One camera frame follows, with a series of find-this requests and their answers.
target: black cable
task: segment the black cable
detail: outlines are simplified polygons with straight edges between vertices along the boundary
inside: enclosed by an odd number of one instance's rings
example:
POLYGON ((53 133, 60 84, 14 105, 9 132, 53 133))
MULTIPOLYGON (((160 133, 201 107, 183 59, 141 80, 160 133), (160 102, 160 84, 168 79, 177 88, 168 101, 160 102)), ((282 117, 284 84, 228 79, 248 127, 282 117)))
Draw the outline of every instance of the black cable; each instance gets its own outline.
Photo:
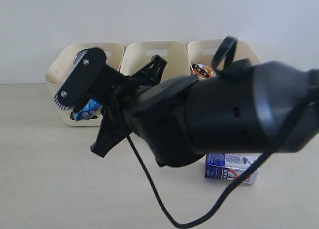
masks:
POLYGON ((195 226, 198 226, 199 224, 202 224, 203 222, 209 220, 220 208, 220 206, 223 204, 223 202, 226 200, 226 198, 229 196, 229 194, 236 188, 238 187, 244 180, 246 180, 253 172, 255 172, 284 142, 285 138, 292 132, 292 130, 294 129, 294 127, 297 125, 300 117, 302 116, 304 110, 307 108, 307 106, 312 102, 312 96, 311 94, 309 94, 308 96, 306 96, 303 100, 301 100, 296 107, 294 107, 292 109, 292 111, 289 113, 288 117, 285 119, 285 121, 283 122, 282 126, 281 126, 281 130, 279 131, 278 136, 275 138, 275 140, 273 141, 273 143, 268 146, 265 149, 265 153, 263 153, 246 171, 244 171, 237 179, 235 179, 231 184, 229 184, 226 189, 222 192, 222 194, 220 195, 220 197, 217 199, 216 203, 214 204, 214 206, 202 217, 189 222, 189 223, 185 223, 185 224, 180 224, 177 221, 175 221, 175 219, 171 216, 171 214, 167 211, 166 207, 164 206, 160 195, 157 191, 157 188, 155 186, 155 183, 147 169, 147 167, 145 166, 140 154, 138 153, 131 137, 129 136, 128 133, 126 133, 125 128, 123 126, 122 123, 122 118, 123 115, 120 111, 120 107, 118 105, 118 103, 116 103, 117 106, 117 110, 118 110, 118 114, 119 114, 119 120, 120 123, 122 125, 122 128, 124 130, 124 133, 126 134, 126 138, 129 141, 130 146, 133 149, 133 152, 135 154, 135 156, 137 157, 150 185, 151 188, 154 192, 154 195, 156 197, 156 200, 161 208, 161 210, 163 211, 163 213, 165 214, 165 216, 168 218, 168 220, 176 227, 179 229, 189 229, 189 228, 193 228, 195 226))

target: screw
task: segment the screw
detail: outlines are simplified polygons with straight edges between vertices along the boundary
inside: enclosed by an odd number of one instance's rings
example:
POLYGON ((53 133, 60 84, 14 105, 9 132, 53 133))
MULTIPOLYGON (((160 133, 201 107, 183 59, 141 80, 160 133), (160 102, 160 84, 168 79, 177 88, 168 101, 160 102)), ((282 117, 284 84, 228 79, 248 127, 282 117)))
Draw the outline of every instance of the screw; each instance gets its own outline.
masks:
POLYGON ((83 64, 84 64, 84 66, 88 66, 90 64, 90 61, 87 59, 84 59, 83 64))
POLYGON ((66 96, 68 96, 68 93, 65 91, 61 91, 61 97, 65 98, 66 96))

